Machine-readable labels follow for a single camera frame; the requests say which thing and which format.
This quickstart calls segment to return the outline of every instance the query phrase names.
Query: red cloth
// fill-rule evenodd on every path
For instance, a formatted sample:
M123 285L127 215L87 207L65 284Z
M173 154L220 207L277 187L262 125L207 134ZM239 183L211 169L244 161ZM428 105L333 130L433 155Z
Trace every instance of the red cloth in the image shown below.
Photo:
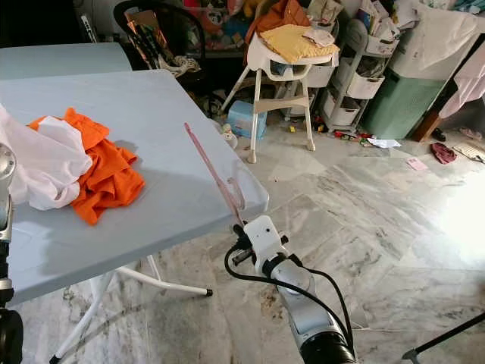
M42 119L29 127L37 130ZM136 155L105 139L109 134L107 127L77 114L73 108L66 111L63 120L81 132L86 154L92 159L91 168L78 180L80 193L71 205L85 222L94 225L107 208L132 203L145 181L130 167Z
M431 152L440 163L446 165L456 159L456 154L442 143L431 144Z

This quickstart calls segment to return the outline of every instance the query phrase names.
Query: pink cloth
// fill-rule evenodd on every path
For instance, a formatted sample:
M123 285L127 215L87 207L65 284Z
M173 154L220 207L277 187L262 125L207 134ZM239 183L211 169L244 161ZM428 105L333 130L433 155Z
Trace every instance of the pink cloth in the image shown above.
M456 154L442 143L431 144L431 152L442 165L447 165L456 159Z
M458 91L448 100L440 111L444 119L455 114L466 102L482 97L485 93L485 42L455 75Z

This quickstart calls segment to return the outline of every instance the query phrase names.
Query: white ironing board leg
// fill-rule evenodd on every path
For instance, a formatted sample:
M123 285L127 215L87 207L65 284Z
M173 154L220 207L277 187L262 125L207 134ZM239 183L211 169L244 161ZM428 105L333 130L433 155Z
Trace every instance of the white ironing board leg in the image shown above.
M252 106L252 128L251 128L251 149L249 150L249 163L256 163L256 134L258 133L258 113L256 103L259 101L259 91L261 88L261 68L256 71L255 101Z
M109 271L101 277L100 282L93 281L91 288L94 291L92 292L93 300L91 306L88 308L81 320L77 323L76 327L72 330L67 339L64 340L64 342L60 345L58 351L55 352L55 355L49 360L50 364L55 364L61 361L62 357L67 352L74 339L78 338L83 333L84 329L88 327L89 322L98 310L103 294L106 292L109 282L111 282L111 279L113 278L113 274L114 271Z
M308 150L315 151L315 143L313 143L313 136L311 135L311 119L310 119L310 99L308 97L308 83L306 77L302 78L303 96L308 100L308 107L305 108L305 123L306 123L306 147Z
M49 360L49 364L56 364L60 362L65 353L69 350L70 345L74 342L75 339L80 337L80 335L88 327L91 318L96 314L96 311L101 304L103 294L108 289L108 285L111 282L115 271L124 275L128 275L131 278L134 278L140 282L151 284L152 286L164 290L181 290L183 292L197 293L207 297L212 296L213 293L212 289L210 288L184 286L182 284L168 283L162 281L160 277L160 272L158 271L158 267L155 263L153 256L148 256L147 258L149 260L150 266L152 267L153 273L157 276L157 278L144 275L143 273L139 273L128 267L120 267L115 269L114 271L109 271L100 277L94 277L90 279L92 289L91 306L88 308L81 320L77 323L76 327L72 330L67 339L64 340L64 342L60 345L58 351L55 352L55 355Z
M237 90L240 88L241 83L243 83L244 79L248 75L249 72L249 66L246 66L244 71L241 73L241 76L236 81L236 84L234 85L233 89L230 91L229 96L227 97L226 101L224 101L224 104L221 106L221 111L224 111L224 109L229 105L230 100L234 97L234 94L237 92Z

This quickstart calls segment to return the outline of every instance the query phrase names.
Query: green laundry basket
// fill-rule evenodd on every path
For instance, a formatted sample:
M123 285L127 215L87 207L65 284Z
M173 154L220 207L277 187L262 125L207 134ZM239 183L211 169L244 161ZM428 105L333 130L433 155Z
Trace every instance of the green laundry basket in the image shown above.
M401 77L388 68L362 126L379 139L404 139L444 84L443 80Z

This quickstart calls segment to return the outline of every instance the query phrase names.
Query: yellow cushion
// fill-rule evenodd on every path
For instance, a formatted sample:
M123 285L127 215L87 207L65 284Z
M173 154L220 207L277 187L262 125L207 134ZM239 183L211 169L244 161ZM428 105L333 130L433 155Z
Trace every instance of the yellow cushion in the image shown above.
M338 52L339 47L332 44L328 47L317 47L313 42L303 37L311 27L287 24L261 33L261 38L271 50L278 53L288 63L296 63L304 57L321 57Z

